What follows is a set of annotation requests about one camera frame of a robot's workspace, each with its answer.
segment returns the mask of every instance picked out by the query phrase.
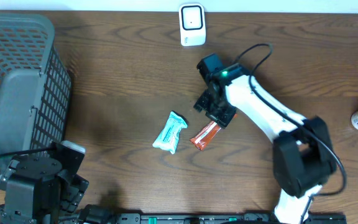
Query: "wooden tabletop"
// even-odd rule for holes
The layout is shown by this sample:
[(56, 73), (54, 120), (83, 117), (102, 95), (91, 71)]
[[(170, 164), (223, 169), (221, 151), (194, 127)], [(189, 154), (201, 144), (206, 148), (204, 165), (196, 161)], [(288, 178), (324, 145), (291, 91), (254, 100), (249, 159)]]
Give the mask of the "wooden tabletop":
[[(36, 12), (55, 26), (55, 46), (75, 71), (66, 139), (87, 150), (79, 174), (92, 203), (144, 213), (272, 210), (280, 187), (272, 145), (240, 113), (200, 152), (189, 142), (208, 122), (193, 105), (206, 85), (196, 64), (231, 60), (260, 42), (274, 45), (259, 68), (261, 85), (289, 108), (327, 122), (347, 170), (346, 191), (317, 198), (313, 212), (343, 212), (358, 223), (358, 15), (208, 13), (207, 41), (182, 47), (171, 12)], [(252, 67), (266, 49), (241, 60)], [(188, 120), (177, 152), (153, 148), (169, 112)], [(337, 172), (323, 191), (337, 189)], [(0, 204), (4, 192), (0, 191)]]

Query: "basket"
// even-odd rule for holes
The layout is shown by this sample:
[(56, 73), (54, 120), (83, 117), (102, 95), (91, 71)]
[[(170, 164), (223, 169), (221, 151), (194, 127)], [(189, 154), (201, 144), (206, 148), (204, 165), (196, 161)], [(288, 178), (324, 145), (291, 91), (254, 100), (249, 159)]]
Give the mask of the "basket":
[[(0, 154), (63, 138), (71, 78), (54, 36), (46, 17), (0, 13)], [(0, 159), (0, 174), (9, 161)]]

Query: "light blue wrapper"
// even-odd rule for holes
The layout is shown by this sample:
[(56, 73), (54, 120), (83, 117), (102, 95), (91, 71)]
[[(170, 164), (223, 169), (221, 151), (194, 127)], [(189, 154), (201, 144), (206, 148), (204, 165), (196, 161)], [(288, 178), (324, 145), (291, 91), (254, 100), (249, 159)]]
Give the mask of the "light blue wrapper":
[(170, 151), (174, 154), (179, 142), (179, 134), (182, 128), (187, 128), (185, 120), (171, 111), (164, 129), (153, 143), (153, 147), (159, 147), (162, 150)]

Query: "orange package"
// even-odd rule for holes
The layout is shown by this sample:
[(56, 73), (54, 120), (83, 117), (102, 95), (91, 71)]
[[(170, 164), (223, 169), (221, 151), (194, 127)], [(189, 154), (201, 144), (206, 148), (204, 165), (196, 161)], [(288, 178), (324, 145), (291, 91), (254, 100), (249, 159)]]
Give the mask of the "orange package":
[(197, 147), (197, 149), (202, 151), (220, 129), (222, 128), (215, 121), (211, 121), (194, 138), (190, 139), (190, 141)]

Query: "white background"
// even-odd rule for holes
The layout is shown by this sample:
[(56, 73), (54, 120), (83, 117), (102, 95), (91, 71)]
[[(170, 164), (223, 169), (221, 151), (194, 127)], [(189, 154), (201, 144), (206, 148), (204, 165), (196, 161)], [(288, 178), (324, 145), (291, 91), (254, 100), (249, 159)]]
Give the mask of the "white background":
[[(0, 0), (0, 9), (170, 11), (181, 0)], [(199, 0), (207, 12), (317, 12), (358, 13), (358, 0)]]

